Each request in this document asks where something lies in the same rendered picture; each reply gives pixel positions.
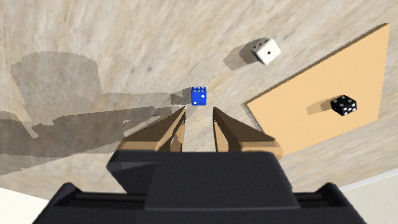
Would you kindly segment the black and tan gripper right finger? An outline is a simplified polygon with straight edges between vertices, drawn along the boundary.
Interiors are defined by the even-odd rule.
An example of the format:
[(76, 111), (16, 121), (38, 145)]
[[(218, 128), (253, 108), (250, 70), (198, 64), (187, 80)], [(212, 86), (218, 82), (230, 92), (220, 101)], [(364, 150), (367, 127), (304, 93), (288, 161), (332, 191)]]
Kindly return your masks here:
[(216, 152), (268, 151), (275, 154), (278, 162), (284, 154), (276, 138), (228, 116), (217, 107), (213, 107), (213, 132)]

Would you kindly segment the white die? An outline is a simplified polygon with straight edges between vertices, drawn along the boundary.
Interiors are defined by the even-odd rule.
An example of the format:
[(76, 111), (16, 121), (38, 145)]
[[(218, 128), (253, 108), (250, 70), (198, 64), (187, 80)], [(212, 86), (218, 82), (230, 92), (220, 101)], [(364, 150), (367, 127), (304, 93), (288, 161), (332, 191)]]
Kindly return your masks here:
[(273, 39), (263, 37), (252, 49), (251, 52), (257, 58), (259, 62), (267, 65), (276, 56), (278, 56), (281, 51), (274, 42)]

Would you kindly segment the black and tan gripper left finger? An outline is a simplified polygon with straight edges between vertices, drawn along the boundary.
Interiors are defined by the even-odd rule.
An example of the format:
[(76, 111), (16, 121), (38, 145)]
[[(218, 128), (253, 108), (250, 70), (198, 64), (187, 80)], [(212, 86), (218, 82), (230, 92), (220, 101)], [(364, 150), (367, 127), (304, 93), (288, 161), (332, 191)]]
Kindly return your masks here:
[(134, 149), (182, 152), (185, 121), (185, 107), (181, 107), (172, 115), (123, 138), (116, 150)]

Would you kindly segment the black die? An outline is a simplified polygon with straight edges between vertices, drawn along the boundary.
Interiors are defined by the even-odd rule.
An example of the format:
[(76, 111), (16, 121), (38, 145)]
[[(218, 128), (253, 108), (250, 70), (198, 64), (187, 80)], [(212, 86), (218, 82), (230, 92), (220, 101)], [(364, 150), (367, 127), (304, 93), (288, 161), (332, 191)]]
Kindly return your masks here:
[(356, 100), (342, 95), (332, 101), (330, 101), (331, 108), (341, 116), (345, 116), (355, 110), (357, 110)]

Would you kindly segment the tan flat mat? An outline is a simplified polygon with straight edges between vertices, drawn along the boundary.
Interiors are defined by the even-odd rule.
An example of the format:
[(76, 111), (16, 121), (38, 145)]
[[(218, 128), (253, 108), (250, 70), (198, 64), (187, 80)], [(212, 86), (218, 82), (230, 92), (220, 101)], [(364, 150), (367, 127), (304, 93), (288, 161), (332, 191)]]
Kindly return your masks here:
[[(246, 102), (284, 154), (296, 152), (378, 119), (390, 23)], [(346, 95), (357, 110), (341, 116), (330, 101)]]

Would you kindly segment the blue die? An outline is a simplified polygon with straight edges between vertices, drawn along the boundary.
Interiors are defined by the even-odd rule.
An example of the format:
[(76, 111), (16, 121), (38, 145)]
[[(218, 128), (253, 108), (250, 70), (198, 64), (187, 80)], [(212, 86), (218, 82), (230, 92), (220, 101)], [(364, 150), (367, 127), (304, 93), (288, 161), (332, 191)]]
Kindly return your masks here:
[(206, 87), (192, 87), (192, 105), (206, 105)]

